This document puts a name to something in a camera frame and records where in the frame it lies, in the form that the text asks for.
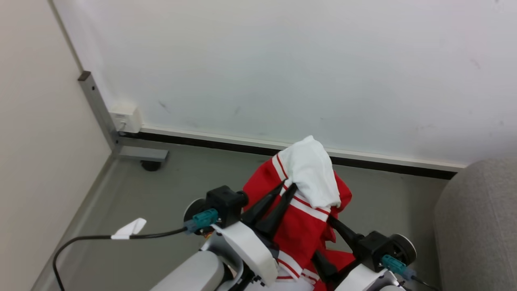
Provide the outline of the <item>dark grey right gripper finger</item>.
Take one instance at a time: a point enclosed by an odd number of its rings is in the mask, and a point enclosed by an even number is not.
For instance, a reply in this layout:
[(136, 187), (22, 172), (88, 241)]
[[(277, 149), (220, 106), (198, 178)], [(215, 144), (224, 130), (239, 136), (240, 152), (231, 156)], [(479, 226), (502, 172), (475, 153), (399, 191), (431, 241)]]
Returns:
[(325, 283), (334, 283), (338, 271), (327, 258), (319, 251), (315, 251), (313, 255), (313, 265), (320, 280)]
[(361, 234), (354, 232), (335, 217), (328, 217), (328, 225), (338, 232), (353, 252), (356, 251), (357, 243), (361, 240)]

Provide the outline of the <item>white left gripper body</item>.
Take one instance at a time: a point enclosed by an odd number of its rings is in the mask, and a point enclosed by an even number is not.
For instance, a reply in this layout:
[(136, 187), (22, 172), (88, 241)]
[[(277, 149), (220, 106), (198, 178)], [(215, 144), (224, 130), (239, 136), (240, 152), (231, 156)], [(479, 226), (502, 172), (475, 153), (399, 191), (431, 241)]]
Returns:
[(211, 225), (215, 232), (222, 234), (229, 247), (265, 285), (273, 285), (278, 276), (278, 264), (270, 250), (247, 225), (238, 221), (225, 228)]

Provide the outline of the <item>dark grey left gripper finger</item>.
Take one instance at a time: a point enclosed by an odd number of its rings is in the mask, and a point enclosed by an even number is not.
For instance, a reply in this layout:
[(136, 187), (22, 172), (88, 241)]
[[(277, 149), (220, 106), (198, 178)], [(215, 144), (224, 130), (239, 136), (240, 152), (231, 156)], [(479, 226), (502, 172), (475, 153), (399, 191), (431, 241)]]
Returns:
[(253, 204), (251, 208), (246, 210), (241, 215), (241, 221), (249, 227), (255, 227), (256, 223), (265, 219), (268, 214), (279, 203), (281, 198), (280, 191), (285, 186), (285, 181), (282, 181), (272, 191), (261, 198), (257, 203)]
[(268, 239), (273, 239), (275, 237), (297, 189), (298, 188), (295, 183), (291, 184), (281, 196), (277, 206), (271, 210), (266, 218), (256, 223), (255, 229), (259, 233)]

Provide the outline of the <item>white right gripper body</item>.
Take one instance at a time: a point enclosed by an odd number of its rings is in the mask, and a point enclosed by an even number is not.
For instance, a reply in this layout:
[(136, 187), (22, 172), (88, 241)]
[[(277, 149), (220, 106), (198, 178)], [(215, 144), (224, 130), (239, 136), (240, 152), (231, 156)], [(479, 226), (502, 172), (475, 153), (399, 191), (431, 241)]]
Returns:
[(365, 265), (355, 267), (335, 291), (404, 291), (401, 283), (388, 269), (374, 272)]

